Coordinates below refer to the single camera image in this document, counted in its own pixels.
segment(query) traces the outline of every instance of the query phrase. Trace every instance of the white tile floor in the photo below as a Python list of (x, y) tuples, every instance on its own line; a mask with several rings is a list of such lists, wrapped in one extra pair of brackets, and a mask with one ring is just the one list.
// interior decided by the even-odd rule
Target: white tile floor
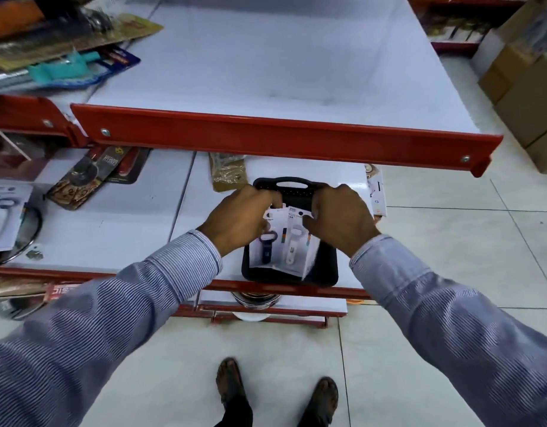
[[(475, 286), (547, 334), (547, 175), (538, 173), (477, 86), (469, 63), (444, 58), (477, 126), (504, 143), (481, 179), (466, 172), (386, 167), (391, 233), (438, 272)], [(240, 361), (256, 426), (296, 425), (316, 380), (340, 389), (335, 427), (479, 426), (453, 387), (412, 350), (378, 306), (351, 306), (327, 330), (268, 323), (210, 326), (171, 318), (124, 361), (84, 426), (213, 426), (214, 378)], [(14, 324), (0, 322), (0, 336)]]

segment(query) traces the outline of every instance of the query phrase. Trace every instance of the person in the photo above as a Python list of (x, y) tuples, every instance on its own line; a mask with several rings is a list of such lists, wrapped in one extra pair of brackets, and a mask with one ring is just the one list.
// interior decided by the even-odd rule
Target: person
[[(0, 340), (0, 427), (78, 425), (123, 359), (216, 277), (222, 257), (267, 228), (270, 206), (281, 207), (279, 193), (245, 186), (197, 230), (28, 317)], [(306, 228), (350, 258), (367, 292), (486, 426), (547, 426), (547, 337), (380, 234), (348, 186), (317, 191), (312, 214)], [(226, 406), (219, 425), (250, 425), (233, 359), (220, 365), (216, 380)], [(334, 383), (321, 380), (306, 410), (308, 425), (329, 424), (337, 400)]]

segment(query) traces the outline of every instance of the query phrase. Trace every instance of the foot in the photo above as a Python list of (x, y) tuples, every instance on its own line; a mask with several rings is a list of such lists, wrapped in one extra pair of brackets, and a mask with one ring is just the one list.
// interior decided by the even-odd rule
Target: foot
[(313, 391), (305, 412), (318, 417), (323, 425), (328, 426), (333, 422), (338, 403), (337, 384), (330, 377), (322, 377)]
[(236, 396), (245, 396), (244, 385), (241, 382), (240, 369), (232, 357), (224, 359), (218, 367), (216, 385), (222, 399), (224, 409)]

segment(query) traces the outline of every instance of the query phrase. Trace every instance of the shirt cuff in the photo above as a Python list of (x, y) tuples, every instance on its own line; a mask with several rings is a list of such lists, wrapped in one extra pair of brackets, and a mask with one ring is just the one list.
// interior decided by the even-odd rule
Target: shirt cuff
[(184, 301), (210, 284), (222, 271), (216, 246), (198, 230), (189, 230), (147, 258)]
[(348, 264), (364, 289), (384, 307), (430, 271), (417, 256), (386, 234), (367, 241)]

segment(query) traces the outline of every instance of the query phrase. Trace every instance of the metal pot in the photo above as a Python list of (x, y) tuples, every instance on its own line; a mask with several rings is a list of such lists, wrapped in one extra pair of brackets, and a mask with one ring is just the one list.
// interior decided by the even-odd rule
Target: metal pot
[(250, 292), (232, 292), (232, 295), (242, 306), (251, 310), (264, 310), (274, 306), (281, 295), (252, 294)]

